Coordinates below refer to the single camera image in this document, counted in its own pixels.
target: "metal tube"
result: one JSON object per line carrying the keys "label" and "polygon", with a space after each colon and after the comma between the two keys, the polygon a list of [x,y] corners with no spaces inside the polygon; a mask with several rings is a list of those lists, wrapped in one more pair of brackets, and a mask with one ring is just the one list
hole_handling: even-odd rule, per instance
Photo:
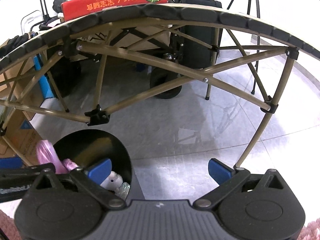
{"label": "metal tube", "polygon": [[48,78],[49,78],[49,80],[50,80],[50,82],[51,82],[51,85],[52,85],[54,91],[55,91],[56,94],[57,94],[57,97],[58,97],[59,102],[60,102],[60,104],[61,104],[61,106],[62,106],[62,109],[64,109],[64,111],[66,111],[66,112],[68,113],[68,112],[69,112],[69,108],[68,108],[67,104],[65,103],[65,101],[64,101],[63,98],[62,98],[62,95],[61,95],[61,93],[60,93],[60,90],[59,90],[59,88],[57,87],[57,84],[56,84],[56,82],[54,81],[53,76],[52,76],[50,70],[47,72],[47,75],[48,75]]}
{"label": "metal tube", "polygon": [[[284,91],[284,88],[288,82],[292,67],[293,67],[294,59],[291,59],[287,57],[287,60],[284,65],[284,69],[282,71],[282,75],[279,81],[279,84],[277,86],[276,92],[271,100],[271,103],[274,105],[277,105],[279,103],[279,100],[282,96],[282,93]],[[248,154],[251,152],[252,148],[254,145],[257,143],[259,140],[260,136],[262,135],[264,129],[266,128],[272,114],[266,113],[257,129],[255,132],[254,136],[252,137],[250,143],[247,145],[246,149],[244,150],[243,154],[239,158],[239,160],[236,163],[236,167],[240,167],[240,165],[243,163],[245,158],[248,156]]]}
{"label": "metal tube", "polygon": [[[270,50],[270,49],[277,49],[284,46],[269,46],[269,45],[244,45],[242,46],[243,49],[247,50]],[[228,49],[238,49],[237,46],[226,46],[226,47],[219,47],[219,50],[228,50]]]}
{"label": "metal tube", "polygon": [[16,155],[27,165],[32,166],[33,164],[26,159],[26,157],[11,143],[11,141],[6,137],[2,136],[2,139],[7,143],[7,145],[15,152]]}
{"label": "metal tube", "polygon": [[[28,61],[28,60],[26,59],[26,60],[22,63],[22,65],[21,65],[21,67],[20,67],[20,69],[19,69],[19,71],[18,71],[17,77],[20,77],[20,76],[21,76],[21,73],[22,73],[24,67],[26,66],[27,61]],[[7,102],[10,102],[10,101],[11,101],[11,97],[12,97],[13,91],[14,91],[14,89],[15,89],[16,86],[17,86],[17,82],[18,82],[18,80],[15,80],[15,81],[13,82],[13,85],[12,85],[12,87],[11,87],[10,93],[9,93],[9,95],[8,95],[8,97],[7,97],[7,100],[6,100]],[[4,110],[3,110],[3,116],[6,116],[6,115],[7,115],[7,111],[8,111],[8,107],[6,106],[6,107],[4,107]]]}
{"label": "metal tube", "polygon": [[[109,33],[108,33],[108,38],[107,38],[105,44],[109,45],[110,42],[111,42],[111,31],[109,31]],[[96,90],[94,92],[94,97],[93,97],[92,109],[95,109],[100,101],[103,75],[104,75],[104,70],[106,68],[106,64],[107,64],[107,55],[102,55],[101,61],[100,61],[100,68],[98,71],[98,76],[97,76],[97,81],[96,81]]]}
{"label": "metal tube", "polygon": [[[173,30],[173,29],[178,29],[178,28],[181,28],[181,27],[183,27],[183,26],[185,26],[185,25],[184,25],[184,24],[176,25],[176,26],[170,27],[169,29],[170,29],[170,31],[171,31],[171,30]],[[134,47],[136,47],[136,46],[138,46],[138,45],[140,45],[140,44],[142,44],[142,43],[144,43],[144,42],[146,42],[146,41],[148,41],[148,40],[150,40],[150,39],[152,39],[152,38],[155,38],[155,37],[157,37],[157,36],[159,36],[159,35],[161,35],[161,34],[164,34],[164,33],[166,33],[166,32],[167,32],[167,30],[163,30],[163,31],[154,33],[154,34],[152,34],[152,35],[150,35],[150,36],[148,36],[148,37],[146,37],[146,38],[144,38],[144,39],[142,39],[142,40],[139,40],[139,41],[136,41],[135,43],[132,43],[131,45],[129,45],[129,46],[127,47],[127,49],[133,49]]]}
{"label": "metal tube", "polygon": [[[60,44],[62,44],[62,40],[58,40],[56,45],[60,45]],[[36,50],[34,50],[34,51],[32,51],[32,52],[27,53],[26,55],[24,55],[23,57],[15,60],[14,62],[11,62],[11,63],[10,63],[9,65],[7,65],[5,68],[3,68],[2,70],[0,70],[0,75],[3,74],[4,72],[6,72],[7,70],[9,70],[10,68],[14,67],[15,65],[17,65],[18,63],[23,62],[23,61],[25,61],[26,59],[28,59],[28,58],[30,58],[30,57],[33,57],[33,56],[35,56],[36,54],[39,54],[40,52],[43,52],[44,50],[46,50],[46,49],[48,49],[48,48],[49,48],[49,47],[48,47],[47,45],[45,45],[45,46],[43,46],[43,47],[41,47],[41,48],[39,48],[39,49],[36,49]]]}
{"label": "metal tube", "polygon": [[45,115],[51,115],[55,117],[61,117],[64,119],[77,121],[77,122],[83,122],[83,123],[89,123],[90,117],[88,116],[81,116],[81,115],[75,115],[75,114],[68,114],[62,111],[55,111],[47,108],[41,108],[41,107],[35,107],[35,106],[27,106],[20,103],[14,103],[14,102],[7,102],[5,100],[0,99],[0,105],[1,106],[7,106],[7,107],[14,107],[13,109],[18,109],[22,111],[27,111],[31,113],[36,114],[45,114]]}
{"label": "metal tube", "polygon": [[58,55],[58,52],[56,52],[52,57],[47,61],[46,64],[43,65],[43,67],[36,72],[35,76],[32,78],[32,80],[28,83],[28,85],[25,87],[25,89],[22,91],[21,95],[17,99],[17,102],[21,102],[23,98],[31,91],[31,89],[36,85],[36,83],[39,81],[39,79],[49,71],[49,69],[55,65],[62,56]]}
{"label": "metal tube", "polygon": [[[233,39],[234,43],[238,46],[239,51],[241,52],[242,56],[246,56],[247,54],[245,53],[244,49],[242,48],[241,44],[239,43],[239,41],[237,40],[237,38],[234,36],[234,34],[232,33],[231,30],[227,30],[227,32],[229,33],[230,37]],[[258,87],[261,91],[262,97],[265,101],[268,101],[268,95],[267,92],[262,84],[262,81],[260,79],[260,77],[258,76],[256,70],[254,69],[254,66],[252,65],[252,63],[248,63],[248,66],[252,72],[252,75],[254,76]]]}
{"label": "metal tube", "polygon": [[[48,61],[47,58],[46,58],[46,56],[44,55],[43,52],[41,52],[40,55],[41,55],[41,59],[39,58],[39,60],[42,60],[43,64],[46,64],[47,61]],[[64,110],[68,113],[68,112],[69,112],[68,106],[67,106],[67,104],[65,103],[65,101],[64,101],[63,98],[62,98],[62,95],[61,95],[61,93],[60,93],[60,90],[59,90],[56,82],[54,81],[54,78],[53,78],[50,70],[47,72],[47,75],[48,75],[48,78],[49,78],[49,80],[50,80],[50,82],[51,82],[51,85],[52,85],[54,91],[55,91],[56,94],[57,94],[57,97],[58,97],[58,100],[59,100],[59,102],[60,102],[60,104],[61,104],[61,106],[62,106],[62,109],[64,109]]]}
{"label": "metal tube", "polygon": [[[31,89],[36,85],[36,83],[39,81],[39,79],[54,65],[56,64],[62,56],[58,55],[58,52],[56,52],[52,57],[47,61],[47,63],[36,72],[35,76],[32,78],[32,80],[28,83],[28,85],[25,87],[25,89],[20,94],[19,98],[17,98],[17,103],[21,102],[25,96],[31,91]],[[10,113],[8,114],[7,118],[4,121],[3,129],[5,129],[8,125],[8,122],[10,121],[11,117],[13,116],[15,112],[15,109],[11,109]]]}
{"label": "metal tube", "polygon": [[[241,66],[243,64],[246,64],[250,61],[256,61],[256,60],[260,60],[260,59],[264,59],[264,58],[268,58],[268,57],[273,57],[273,56],[277,56],[277,55],[281,55],[284,54],[286,51],[286,48],[278,48],[278,49],[273,49],[273,50],[269,50],[269,51],[264,51],[264,52],[260,52],[258,54],[252,54],[246,57],[241,57],[241,58],[236,58],[227,62],[223,62],[220,63],[218,65],[216,65],[215,67],[208,67],[205,68],[204,70],[201,70],[200,72],[204,72],[204,73],[208,73],[208,74],[215,74],[233,67],[237,67],[237,66]],[[106,111],[108,114],[112,114],[116,111],[119,111],[123,108],[126,108],[127,106],[130,106],[136,102],[145,100],[147,98],[153,97],[155,95],[158,95],[162,92],[166,92],[170,89],[176,88],[178,86],[184,85],[188,82],[193,81],[192,78],[183,76],[177,79],[174,79],[172,81],[166,82],[164,84],[161,84],[159,86],[156,86],[154,88],[151,88],[145,92],[142,92],[138,95],[129,97],[125,100],[122,100],[121,102],[113,105],[113,106],[109,106],[106,109],[104,109],[104,111]]]}
{"label": "metal tube", "polygon": [[[215,28],[214,39],[213,39],[213,45],[215,46],[218,46],[219,32],[220,32],[220,28]],[[212,67],[216,64],[216,61],[217,61],[217,51],[214,51],[212,52]],[[210,99],[210,93],[211,93],[211,85],[208,84],[205,100]]]}
{"label": "metal tube", "polygon": [[20,76],[16,76],[16,77],[13,77],[13,78],[9,78],[9,79],[7,79],[7,80],[4,80],[4,81],[0,82],[0,86],[9,84],[9,83],[12,82],[12,81],[18,81],[18,80],[20,80],[20,79],[24,79],[24,78],[27,78],[27,77],[34,76],[35,74],[36,74],[36,71],[32,71],[32,72],[30,72],[30,73],[25,73],[25,74],[20,75]]}
{"label": "metal tube", "polygon": [[199,43],[200,45],[205,46],[205,47],[207,47],[208,49],[212,49],[212,46],[211,46],[211,45],[209,45],[209,44],[207,44],[207,43],[205,43],[205,42],[203,42],[203,41],[201,41],[201,40],[198,40],[198,39],[196,39],[196,38],[194,38],[194,37],[192,37],[192,36],[190,36],[190,35],[184,34],[184,33],[182,33],[182,32],[176,31],[176,30],[172,30],[171,28],[167,28],[167,27],[164,27],[164,26],[162,26],[162,25],[155,25],[154,27],[159,28],[159,29],[163,29],[163,30],[166,30],[166,31],[169,31],[169,32],[172,32],[172,33],[175,33],[175,34],[177,34],[177,35],[179,35],[179,36],[181,36],[181,37],[184,37],[184,38],[186,38],[186,39],[189,39],[189,40],[191,40],[191,41],[194,41],[194,42],[196,42],[196,43]]}
{"label": "metal tube", "polygon": [[121,49],[121,48],[116,48],[113,46],[108,46],[108,45],[102,45],[102,44],[94,44],[94,43],[89,43],[85,41],[80,41],[78,43],[81,47],[81,51],[85,52],[91,52],[91,53],[99,53],[99,54],[106,54],[106,55],[111,55],[113,57],[119,57],[127,60],[132,60],[136,62],[141,62],[147,65],[151,66],[156,66],[159,68],[163,68],[169,71],[173,71],[175,73],[179,73],[181,75],[185,75],[188,77],[191,77],[193,79],[208,83],[210,85],[213,85],[217,88],[220,88],[222,90],[225,90],[229,93],[232,93],[240,98],[243,98],[259,107],[262,107],[263,109],[269,110],[270,106],[266,104],[265,102],[262,102],[261,100],[253,97],[252,95],[234,87],[231,86],[217,78],[213,78],[212,76],[207,76],[204,75],[203,73],[190,69],[188,67],[185,67],[183,65],[170,62],[165,59],[157,58],[151,55],[146,55],[140,52],[132,51],[132,50],[127,50],[127,49]]}

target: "tripod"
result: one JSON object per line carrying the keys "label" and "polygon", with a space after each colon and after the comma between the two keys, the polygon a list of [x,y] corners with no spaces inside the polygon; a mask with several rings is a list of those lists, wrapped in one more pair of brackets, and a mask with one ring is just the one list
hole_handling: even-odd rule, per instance
{"label": "tripod", "polygon": [[43,3],[44,3],[44,8],[45,8],[45,14],[44,14],[44,10],[43,10],[42,0],[40,0],[40,5],[41,5],[41,10],[42,10],[42,15],[43,15],[43,21],[32,25],[30,31],[32,31],[33,27],[35,27],[35,26],[37,26],[37,25],[39,25],[41,23],[46,23],[47,21],[50,20],[50,16],[49,16],[49,13],[48,13],[48,10],[47,10],[47,4],[45,3],[45,0],[43,0]]}
{"label": "tripod", "polygon": [[[227,10],[230,9],[233,1],[234,1],[234,0],[231,0],[230,4],[228,5]],[[259,4],[259,0],[256,0],[256,7],[257,7],[257,18],[260,18],[260,4]],[[250,14],[250,9],[251,9],[251,0],[248,0],[248,9],[247,9],[247,14],[248,14],[248,15]],[[257,38],[257,45],[260,45],[260,36],[258,36],[258,38]],[[258,71],[258,65],[259,65],[259,61],[256,61],[256,65],[255,65],[256,71]],[[255,88],[256,88],[256,80],[254,80],[253,88],[252,88],[252,91],[251,91],[251,94],[253,94],[253,95],[254,95],[254,93],[255,93]]]}

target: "metal bolt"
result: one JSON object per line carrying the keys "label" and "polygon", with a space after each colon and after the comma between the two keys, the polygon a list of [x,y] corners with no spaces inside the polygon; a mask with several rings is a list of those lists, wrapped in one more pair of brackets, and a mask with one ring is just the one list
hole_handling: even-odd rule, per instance
{"label": "metal bolt", "polygon": [[109,201],[109,206],[113,208],[122,207],[123,205],[124,202],[121,199],[114,198]]}
{"label": "metal bolt", "polygon": [[195,205],[197,207],[209,207],[211,205],[211,201],[208,199],[202,198],[202,199],[196,200]]}
{"label": "metal bolt", "polygon": [[82,45],[78,44],[78,45],[76,46],[76,49],[77,49],[77,50],[81,50],[81,49],[82,49]]}

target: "pink rug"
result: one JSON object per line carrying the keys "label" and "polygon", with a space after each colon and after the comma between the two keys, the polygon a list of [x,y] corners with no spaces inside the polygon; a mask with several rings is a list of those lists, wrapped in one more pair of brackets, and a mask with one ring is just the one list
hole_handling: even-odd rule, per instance
{"label": "pink rug", "polygon": [[320,240],[320,218],[303,227],[297,240]]}

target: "black plastic connector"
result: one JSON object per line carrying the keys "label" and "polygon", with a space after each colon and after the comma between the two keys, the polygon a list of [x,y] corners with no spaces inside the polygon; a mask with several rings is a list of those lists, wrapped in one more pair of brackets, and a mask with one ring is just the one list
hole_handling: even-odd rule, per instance
{"label": "black plastic connector", "polygon": [[77,41],[66,37],[62,39],[64,44],[61,46],[61,51],[65,57],[72,57],[79,54],[79,51],[76,49]]}
{"label": "black plastic connector", "polygon": [[298,48],[288,48],[285,53],[289,58],[297,60],[299,56],[299,49]]}
{"label": "black plastic connector", "polygon": [[211,45],[212,46],[212,48],[211,49],[209,49],[209,50],[211,50],[211,51],[213,51],[213,52],[219,52],[220,50],[219,50],[219,46],[216,46],[216,45]]}
{"label": "black plastic connector", "polygon": [[262,112],[264,113],[269,113],[269,114],[274,114],[279,106],[278,105],[274,105],[273,103],[271,103],[271,100],[272,100],[272,97],[271,96],[268,96],[269,100],[268,101],[264,101],[266,104],[268,104],[271,108],[269,111],[263,109],[263,108],[260,108]]}
{"label": "black plastic connector", "polygon": [[5,133],[7,132],[7,127],[3,129],[3,124],[4,124],[4,121],[2,121],[0,123],[0,136],[5,136]]}
{"label": "black plastic connector", "polygon": [[107,115],[106,111],[101,111],[100,105],[90,112],[85,112],[84,115],[90,117],[88,126],[106,124],[110,121],[110,115]]}

